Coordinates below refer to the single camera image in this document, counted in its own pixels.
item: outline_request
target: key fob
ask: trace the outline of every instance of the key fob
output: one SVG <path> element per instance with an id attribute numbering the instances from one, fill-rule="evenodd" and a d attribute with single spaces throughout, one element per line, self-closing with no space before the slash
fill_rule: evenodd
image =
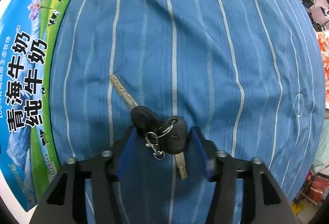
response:
<path id="1" fill-rule="evenodd" d="M 172 129 L 168 132 L 168 134 L 159 138 L 159 144 L 161 150 L 169 154 L 176 155 L 183 152 L 188 143 L 188 132 L 185 121 L 178 116 L 171 116 L 165 119 L 161 125 L 158 136 L 161 136 L 172 123 Z"/>
<path id="2" fill-rule="evenodd" d="M 160 128 L 160 124 L 155 117 L 154 112 L 145 106 L 136 106 L 131 112 L 131 121 L 134 126 L 141 129 L 144 132 L 155 132 L 157 133 Z"/>

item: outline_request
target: purple flower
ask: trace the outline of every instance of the purple flower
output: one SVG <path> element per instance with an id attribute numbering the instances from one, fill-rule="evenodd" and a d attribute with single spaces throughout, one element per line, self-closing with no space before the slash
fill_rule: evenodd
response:
<path id="1" fill-rule="evenodd" d="M 41 0 L 32 0 L 32 3 L 27 7 L 31 11 L 29 19 L 34 20 L 37 18 L 38 11 L 41 8 Z"/>

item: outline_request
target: metal key blade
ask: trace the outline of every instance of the metal key blade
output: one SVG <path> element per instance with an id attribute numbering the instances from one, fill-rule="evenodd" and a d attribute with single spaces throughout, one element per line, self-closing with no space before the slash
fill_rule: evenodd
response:
<path id="1" fill-rule="evenodd" d="M 184 180 L 187 178 L 187 174 L 186 174 L 186 169 L 185 169 L 185 157 L 184 157 L 184 153 L 181 152 L 180 154 L 176 154 L 174 155 L 175 157 L 175 161 L 176 161 L 176 166 L 179 170 L 179 174 L 181 176 L 181 179 Z"/>
<path id="2" fill-rule="evenodd" d="M 117 79 L 116 75 L 112 74 L 110 76 L 110 81 L 112 85 L 115 87 L 116 91 L 120 94 L 122 99 L 127 104 L 129 110 L 132 110 L 134 107 L 138 106 L 136 101 L 132 98 L 132 96 L 127 93 L 126 89 L 122 86 L 120 81 Z"/>

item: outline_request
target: silver bolt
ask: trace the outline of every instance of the silver bolt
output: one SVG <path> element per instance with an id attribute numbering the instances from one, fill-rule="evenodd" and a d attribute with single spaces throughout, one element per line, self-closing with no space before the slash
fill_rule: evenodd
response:
<path id="1" fill-rule="evenodd" d="M 252 162 L 256 165 L 259 165 L 259 164 L 263 163 L 262 160 L 259 157 L 254 157 Z"/>
<path id="2" fill-rule="evenodd" d="M 77 159 L 76 159 L 75 157 L 69 157 L 69 158 L 66 160 L 66 163 L 68 163 L 69 165 L 72 165 L 72 164 L 74 164 L 76 161 L 77 161 Z"/>
<path id="3" fill-rule="evenodd" d="M 112 152 L 110 150 L 106 150 L 102 152 L 102 157 L 109 157 L 112 155 Z"/>
<path id="4" fill-rule="evenodd" d="M 227 156 L 227 153 L 225 151 L 218 151 L 217 152 L 217 156 L 218 157 L 226 157 Z"/>

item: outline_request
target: red packaging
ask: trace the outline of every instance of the red packaging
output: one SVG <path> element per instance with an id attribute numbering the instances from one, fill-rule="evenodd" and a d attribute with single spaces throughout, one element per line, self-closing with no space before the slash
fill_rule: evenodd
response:
<path id="1" fill-rule="evenodd" d="M 323 178 L 321 176 L 317 176 L 312 181 L 309 197 L 314 202 L 316 202 L 316 203 L 319 202 L 328 185 L 329 185 L 329 179 Z"/>

